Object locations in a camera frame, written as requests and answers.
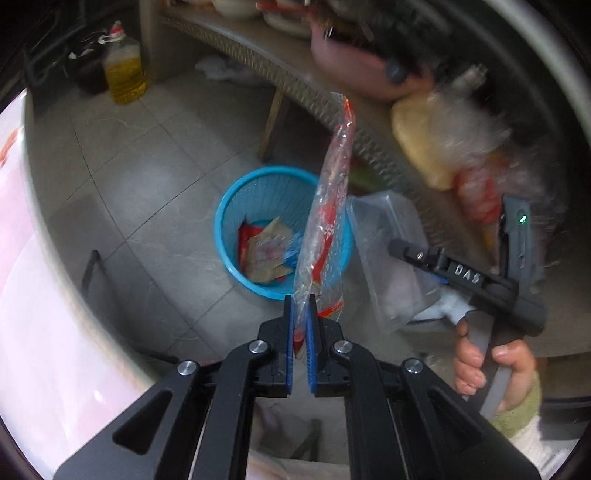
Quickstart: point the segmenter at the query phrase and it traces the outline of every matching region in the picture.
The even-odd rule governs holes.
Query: table leg
[[[266,161],[269,158],[271,151],[277,142],[277,136],[285,122],[285,116],[289,110],[289,106],[290,100],[286,97],[285,92],[279,88],[276,89],[273,103],[269,110],[269,118],[267,119],[265,133],[262,136],[261,145],[259,146],[258,151],[258,157],[262,161]]]

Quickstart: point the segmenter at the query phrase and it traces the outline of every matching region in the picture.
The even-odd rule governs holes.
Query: wrist
[[[534,372],[532,387],[521,403],[510,410],[498,413],[491,423],[506,438],[511,438],[539,412],[541,403],[540,378],[538,372]]]

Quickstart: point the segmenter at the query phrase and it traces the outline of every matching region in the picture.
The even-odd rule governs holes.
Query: gray handle
[[[491,341],[492,328],[495,320],[490,315],[478,310],[469,312],[466,316],[468,322],[468,340],[478,347],[482,355],[490,355],[488,352]],[[505,397],[513,369],[506,365],[496,365],[493,378],[486,377],[488,392],[480,407],[480,414],[487,420],[492,420],[501,401]]]

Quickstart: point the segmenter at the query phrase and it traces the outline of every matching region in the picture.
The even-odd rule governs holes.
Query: screw
[[[267,342],[264,340],[254,340],[253,342],[251,342],[251,344],[248,346],[248,349],[252,352],[252,353],[263,353],[264,351],[267,350],[269,346],[267,345]]]
[[[335,342],[334,347],[338,353],[349,353],[353,349],[353,344],[347,340],[339,340]]]
[[[177,367],[177,372],[183,376],[193,375],[195,370],[197,369],[197,365],[195,362],[191,360],[185,360],[184,362],[180,362]]]
[[[419,374],[423,371],[423,364],[417,358],[411,358],[404,362],[404,368],[412,374]]]

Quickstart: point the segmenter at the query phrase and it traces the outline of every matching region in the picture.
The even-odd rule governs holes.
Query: blue plastic basket
[[[265,167],[243,176],[224,194],[213,227],[216,248],[228,271],[246,288],[273,300],[293,294],[294,274],[284,281],[262,285],[240,273],[238,228],[245,218],[249,223],[263,223],[280,217],[294,232],[303,234],[317,185],[317,176],[299,168]],[[353,235],[347,216],[343,215],[343,219],[341,269],[344,272],[351,257]]]

